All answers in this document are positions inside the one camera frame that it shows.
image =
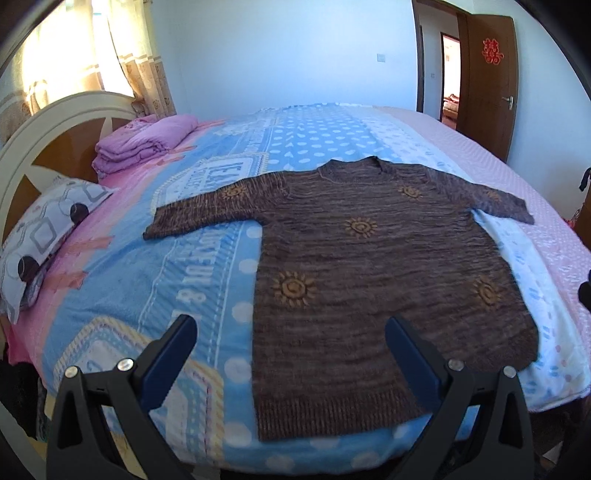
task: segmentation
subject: brown knit sweater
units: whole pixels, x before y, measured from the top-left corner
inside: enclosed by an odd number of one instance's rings
[[[423,413],[385,343],[394,314],[474,369],[523,369],[536,359],[535,324],[471,209],[534,222],[511,194],[369,157],[171,203],[144,238],[261,223],[252,338],[259,439],[333,436]]]

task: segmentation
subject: polka dot blanket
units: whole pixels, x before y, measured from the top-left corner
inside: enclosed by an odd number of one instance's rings
[[[402,455],[428,417],[342,437],[257,439],[250,365],[258,223],[226,223],[155,242],[142,233],[160,205],[269,171],[314,169],[331,158],[378,155],[487,183],[434,143],[379,109],[295,106],[211,126],[164,157],[109,176],[105,185],[119,190],[58,253],[37,304],[9,336],[12,360],[33,362],[55,395],[68,365],[84,372],[111,369],[187,313],[199,324],[197,345],[164,405],[151,413],[182,461],[302,475],[368,469]],[[509,189],[511,178],[507,186],[491,186]],[[525,199],[530,205],[532,198]],[[591,374],[580,319],[573,318],[543,253],[513,220],[474,215],[510,264],[541,333],[537,361],[519,373],[529,408],[587,394]],[[459,437],[468,435],[475,413],[468,412]],[[120,432],[112,411],[108,422]]]

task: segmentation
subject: bolt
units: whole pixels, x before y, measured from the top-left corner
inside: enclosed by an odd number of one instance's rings
[[[134,361],[131,358],[124,358],[123,360],[119,360],[119,363],[117,364],[117,370],[127,372],[131,370],[133,366]]]
[[[503,373],[509,377],[509,378],[515,378],[515,376],[517,375],[517,372],[515,371],[515,368],[511,367],[510,365],[507,365],[504,369],[503,369]]]
[[[76,375],[78,375],[78,367],[72,366],[66,368],[64,375],[66,376],[66,378],[74,378]]]
[[[462,362],[461,360],[455,360],[455,359],[451,359],[448,363],[447,366],[452,369],[453,371],[456,372],[461,372],[462,370],[464,370],[464,362]]]

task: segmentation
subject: headboard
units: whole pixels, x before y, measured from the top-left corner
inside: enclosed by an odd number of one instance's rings
[[[0,151],[2,242],[39,195],[59,177],[97,182],[91,162],[104,136],[136,118],[133,98],[84,92],[28,119]]]

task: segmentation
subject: red paper decoration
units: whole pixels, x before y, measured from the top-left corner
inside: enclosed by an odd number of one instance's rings
[[[487,38],[486,40],[482,40],[482,43],[484,43],[482,55],[484,55],[486,62],[492,63],[493,65],[501,63],[501,60],[505,58],[505,55],[499,51],[499,42],[494,38],[492,40]]]

